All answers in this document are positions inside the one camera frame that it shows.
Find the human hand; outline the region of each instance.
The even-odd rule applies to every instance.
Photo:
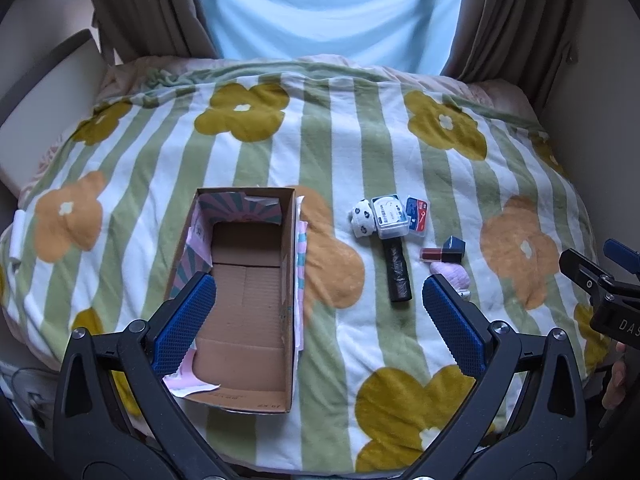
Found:
[[[616,343],[616,352],[624,352],[626,345],[624,343]],[[613,363],[611,368],[611,380],[607,385],[607,391],[605,391],[602,397],[602,405],[606,410],[613,410],[618,407],[620,403],[625,400],[626,387],[626,365],[622,359],[618,359]]]

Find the lip gloss tube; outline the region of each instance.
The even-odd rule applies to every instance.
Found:
[[[462,256],[463,252],[459,249],[439,249],[437,247],[423,247],[420,249],[420,259],[424,262],[461,264]]]

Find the screw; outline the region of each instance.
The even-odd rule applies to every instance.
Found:
[[[83,338],[85,335],[86,335],[86,329],[82,326],[74,329],[73,332],[71,333],[71,337],[73,339],[80,339],[80,338]]]
[[[509,331],[509,325],[503,321],[494,321],[491,323],[491,328],[498,334],[506,334]]]
[[[146,322],[142,319],[135,319],[129,323],[129,332],[142,332],[145,329]]]
[[[558,339],[558,341],[564,341],[566,339],[566,332],[561,328],[555,328],[551,331],[553,337]]]

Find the white label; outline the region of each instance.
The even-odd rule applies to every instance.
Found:
[[[383,196],[373,203],[376,222],[379,226],[402,223],[405,220],[402,203],[394,196]]]

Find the blue sheer curtain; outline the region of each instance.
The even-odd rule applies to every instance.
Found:
[[[439,74],[460,0],[201,0],[221,57],[339,54],[360,64]]]

